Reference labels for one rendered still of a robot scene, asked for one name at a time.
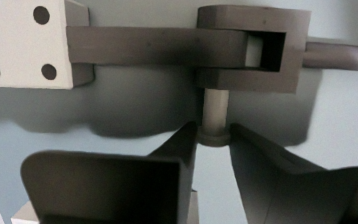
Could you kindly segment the dark grey rectangular bar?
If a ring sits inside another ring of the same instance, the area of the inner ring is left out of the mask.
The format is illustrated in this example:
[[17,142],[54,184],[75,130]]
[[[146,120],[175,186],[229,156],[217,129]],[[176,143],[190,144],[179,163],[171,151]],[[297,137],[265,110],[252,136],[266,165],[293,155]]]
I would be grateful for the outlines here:
[[249,33],[163,27],[65,27],[70,63],[245,68]]

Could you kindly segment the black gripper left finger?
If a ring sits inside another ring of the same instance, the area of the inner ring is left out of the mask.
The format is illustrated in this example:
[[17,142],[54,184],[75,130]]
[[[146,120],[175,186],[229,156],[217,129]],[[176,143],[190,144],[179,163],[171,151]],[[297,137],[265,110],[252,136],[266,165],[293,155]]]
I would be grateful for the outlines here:
[[22,161],[20,176],[38,222],[54,214],[187,224],[197,137],[188,121],[146,156],[41,150]]

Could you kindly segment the grey clevis fork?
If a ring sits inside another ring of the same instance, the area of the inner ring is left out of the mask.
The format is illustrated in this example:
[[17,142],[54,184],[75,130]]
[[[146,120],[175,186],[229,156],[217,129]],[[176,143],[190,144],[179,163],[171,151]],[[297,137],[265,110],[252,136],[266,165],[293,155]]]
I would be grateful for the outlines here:
[[194,66],[193,85],[206,89],[296,94],[301,67],[358,71],[358,46],[307,42],[311,10],[208,5],[196,29],[264,36],[260,67]]

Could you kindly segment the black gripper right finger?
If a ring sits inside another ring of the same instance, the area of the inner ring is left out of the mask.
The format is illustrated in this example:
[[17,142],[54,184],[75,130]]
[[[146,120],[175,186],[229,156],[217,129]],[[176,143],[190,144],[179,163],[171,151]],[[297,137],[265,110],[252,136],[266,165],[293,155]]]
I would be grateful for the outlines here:
[[358,165],[327,169],[239,123],[231,164],[247,224],[356,224]]

